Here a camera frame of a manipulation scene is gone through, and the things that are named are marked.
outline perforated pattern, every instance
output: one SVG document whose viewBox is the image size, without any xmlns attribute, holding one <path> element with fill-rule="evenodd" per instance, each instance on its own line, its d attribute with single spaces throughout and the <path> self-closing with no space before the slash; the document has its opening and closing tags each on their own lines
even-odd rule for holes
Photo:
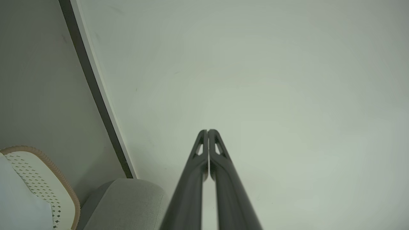
<svg viewBox="0 0 409 230">
<path fill-rule="evenodd" d="M 62 213 L 57 194 L 53 192 L 53 189 L 43 179 L 42 175 L 40 175 L 33 166 L 25 162 L 21 156 L 16 153 L 10 153 L 5 155 L 5 157 L 31 192 L 51 204 L 53 228 L 54 230 L 58 230 Z"/>
</svg>

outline white trim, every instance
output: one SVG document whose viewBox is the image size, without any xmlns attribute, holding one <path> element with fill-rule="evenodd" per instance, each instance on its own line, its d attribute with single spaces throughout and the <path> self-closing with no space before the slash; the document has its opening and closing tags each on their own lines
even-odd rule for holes
<svg viewBox="0 0 409 230">
<path fill-rule="evenodd" d="M 118 119 L 117 119 L 117 117 L 115 115 L 112 103 L 111 103 L 110 98 L 109 98 L 109 94 L 108 94 L 108 92 L 106 90 L 106 87 L 105 87 L 105 83 L 104 83 L 102 72 L 101 72 L 101 67 L 100 67 L 100 65 L 99 65 L 99 63 L 97 61 L 97 57 L 96 57 L 95 52 L 94 52 L 94 47 L 92 45 L 90 35 L 88 33 L 88 30 L 86 29 L 87 25 L 86 25 L 86 22 L 84 20 L 81 4 L 79 3 L 79 0 L 71 0 L 71 5 L 72 5 L 72 9 L 74 11 L 74 15 L 75 15 L 75 18 L 76 18 L 76 21 L 77 21 L 77 24 L 78 24 L 79 31 L 81 33 L 82 40 L 84 42 L 85 50 L 86 50 L 86 52 L 88 54 L 88 59 L 90 60 L 91 67 L 92 67 L 92 70 L 94 72 L 95 79 L 97 80 L 97 83 L 98 83 L 99 91 L 101 92 L 102 99 L 103 99 L 103 101 L 105 103 L 106 109 L 107 109 L 108 114 L 109 114 L 109 116 L 111 118 L 112 125 L 114 126 L 114 130 L 115 130 L 115 132 L 116 132 L 116 134 L 118 136 L 118 140 L 119 140 L 119 143 L 121 144 L 122 151 L 124 152 L 124 156 L 126 158 L 126 161 L 128 163 L 128 166 L 129 166 L 129 169 L 130 169 L 130 171 L 132 173 L 133 178 L 138 178 L 135 167 L 133 165 L 132 158 L 130 157 L 130 155 L 128 153 L 128 149 L 126 148 L 125 141 L 122 138 L 121 127 L 119 126 Z"/>
</svg>

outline white ceiling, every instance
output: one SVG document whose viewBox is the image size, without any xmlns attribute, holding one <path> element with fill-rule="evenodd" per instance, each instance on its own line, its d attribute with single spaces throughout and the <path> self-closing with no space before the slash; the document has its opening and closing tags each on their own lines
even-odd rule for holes
<svg viewBox="0 0 409 230">
<path fill-rule="evenodd" d="M 218 129 L 264 229 L 409 226 L 408 2 L 80 7 L 141 179 L 172 195 L 197 133 Z"/>
</svg>

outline gray wall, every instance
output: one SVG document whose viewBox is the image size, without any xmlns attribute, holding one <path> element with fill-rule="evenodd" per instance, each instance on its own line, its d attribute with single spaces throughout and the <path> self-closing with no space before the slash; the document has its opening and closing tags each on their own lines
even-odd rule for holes
<svg viewBox="0 0 409 230">
<path fill-rule="evenodd" d="M 1 2 L 0 31 L 0 149 L 42 150 L 81 203 L 124 178 L 58 0 Z"/>
</svg>

